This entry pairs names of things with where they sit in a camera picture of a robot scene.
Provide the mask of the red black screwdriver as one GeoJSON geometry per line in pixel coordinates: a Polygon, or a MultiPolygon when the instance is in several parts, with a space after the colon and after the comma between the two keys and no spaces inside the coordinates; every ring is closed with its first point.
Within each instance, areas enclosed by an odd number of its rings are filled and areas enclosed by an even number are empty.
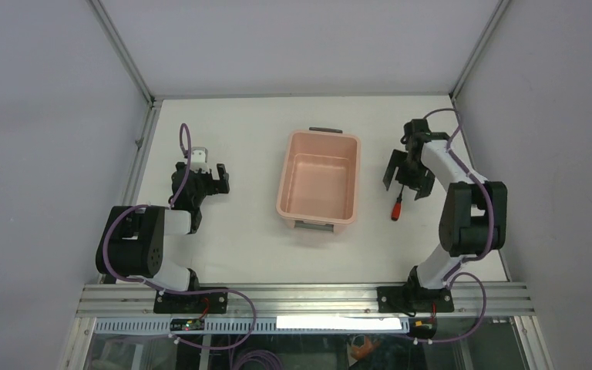
{"type": "Polygon", "coordinates": [[[391,212],[391,220],[392,221],[398,221],[402,212],[402,198],[403,198],[403,190],[404,187],[401,186],[401,190],[399,191],[399,194],[396,198],[395,204],[392,208],[392,212],[391,212]]]}

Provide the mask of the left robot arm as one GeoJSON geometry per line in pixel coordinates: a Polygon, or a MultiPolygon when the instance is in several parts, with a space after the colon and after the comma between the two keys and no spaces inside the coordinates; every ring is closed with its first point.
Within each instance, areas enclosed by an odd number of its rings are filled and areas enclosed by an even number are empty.
{"type": "Polygon", "coordinates": [[[108,216],[96,252],[101,274],[128,282],[144,282],[159,291],[172,291],[171,302],[183,313],[196,311],[201,303],[196,272],[164,256],[168,236],[195,234],[202,221],[206,197],[230,192],[229,173],[216,165],[218,178],[206,163],[188,167],[176,164],[172,190],[177,200],[169,207],[116,206],[108,216]]]}

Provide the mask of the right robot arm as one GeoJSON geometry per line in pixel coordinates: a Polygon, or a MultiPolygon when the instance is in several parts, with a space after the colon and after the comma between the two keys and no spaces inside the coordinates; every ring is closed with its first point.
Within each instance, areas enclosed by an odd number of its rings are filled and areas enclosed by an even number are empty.
{"type": "Polygon", "coordinates": [[[405,148],[392,151],[385,188],[397,182],[415,191],[417,200],[429,196],[435,183],[446,192],[439,244],[410,271],[401,293],[410,310],[423,312],[449,290],[466,264],[503,247],[508,190],[464,163],[452,149],[454,135],[431,131],[427,119],[412,119],[403,131],[405,148]]]}

